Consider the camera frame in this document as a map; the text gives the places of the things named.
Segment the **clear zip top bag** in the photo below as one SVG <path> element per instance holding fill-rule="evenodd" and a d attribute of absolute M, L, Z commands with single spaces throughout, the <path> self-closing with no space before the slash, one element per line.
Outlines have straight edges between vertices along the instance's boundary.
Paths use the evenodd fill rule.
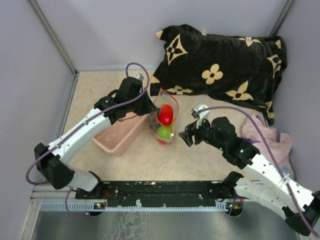
<path fill-rule="evenodd" d="M 149 115 L 149 127 L 157 141 L 167 145 L 175 137 L 175 122 L 179 114 L 178 101 L 168 91 L 160 88 L 153 104 L 156 111 Z"/>

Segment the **red mango fruit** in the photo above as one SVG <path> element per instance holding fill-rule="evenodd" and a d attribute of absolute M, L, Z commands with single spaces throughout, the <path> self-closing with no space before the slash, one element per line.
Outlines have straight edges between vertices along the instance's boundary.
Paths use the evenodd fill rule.
<path fill-rule="evenodd" d="M 158 120 L 161 124 L 169 126 L 172 124 L 174 118 L 173 108 L 169 104 L 162 104 L 158 113 Z"/>

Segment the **light green apple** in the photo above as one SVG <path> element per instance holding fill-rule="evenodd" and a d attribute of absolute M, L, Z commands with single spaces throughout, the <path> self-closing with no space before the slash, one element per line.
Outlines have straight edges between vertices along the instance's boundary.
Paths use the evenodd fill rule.
<path fill-rule="evenodd" d="M 162 141 L 170 142 L 172 140 L 172 127 L 160 125 L 156 134 Z"/>

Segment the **red apple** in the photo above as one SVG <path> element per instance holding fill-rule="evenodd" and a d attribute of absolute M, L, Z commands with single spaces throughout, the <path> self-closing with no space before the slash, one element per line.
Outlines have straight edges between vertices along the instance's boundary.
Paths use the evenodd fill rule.
<path fill-rule="evenodd" d="M 161 139 L 157 139 L 157 140 L 158 140 L 158 142 L 159 142 L 160 144 L 163 144 L 163 145 L 167 145 L 167 144 L 168 144 L 167 141 L 163 141 L 163 140 L 161 140 Z"/>

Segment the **pink plastic bin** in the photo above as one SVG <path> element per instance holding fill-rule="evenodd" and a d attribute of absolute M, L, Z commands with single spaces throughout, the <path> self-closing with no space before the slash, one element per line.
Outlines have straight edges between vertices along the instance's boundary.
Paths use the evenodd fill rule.
<path fill-rule="evenodd" d="M 143 132 L 149 114 L 142 116 L 129 112 L 123 119 L 97 134 L 92 141 L 107 154 L 121 156 Z"/>

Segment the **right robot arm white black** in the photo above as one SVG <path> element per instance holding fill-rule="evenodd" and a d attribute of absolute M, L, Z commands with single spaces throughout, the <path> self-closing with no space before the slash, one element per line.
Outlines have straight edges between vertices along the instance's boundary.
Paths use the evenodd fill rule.
<path fill-rule="evenodd" d="M 223 192 L 229 198 L 251 199 L 277 213 L 287 225 L 303 236 L 309 236 L 320 218 L 320 194 L 281 175 L 276 167 L 248 141 L 237 136 L 226 117 L 213 121 L 199 119 L 187 125 L 179 137 L 190 147 L 205 142 L 222 152 L 228 163 L 257 177 L 254 183 L 237 172 L 225 179 Z"/>

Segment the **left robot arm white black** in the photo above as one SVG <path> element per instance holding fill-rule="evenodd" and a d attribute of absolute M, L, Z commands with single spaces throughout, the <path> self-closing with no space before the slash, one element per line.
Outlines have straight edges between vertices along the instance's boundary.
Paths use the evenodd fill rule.
<path fill-rule="evenodd" d="M 34 148 L 36 168 L 54 189 L 80 188 L 95 199 L 103 195 L 104 186 L 96 175 L 72 169 L 69 163 L 87 142 L 128 113 L 143 116 L 156 110 L 143 87 L 143 78 L 142 74 L 124 78 L 115 93 L 100 98 L 71 130 L 48 145 L 39 143 Z"/>

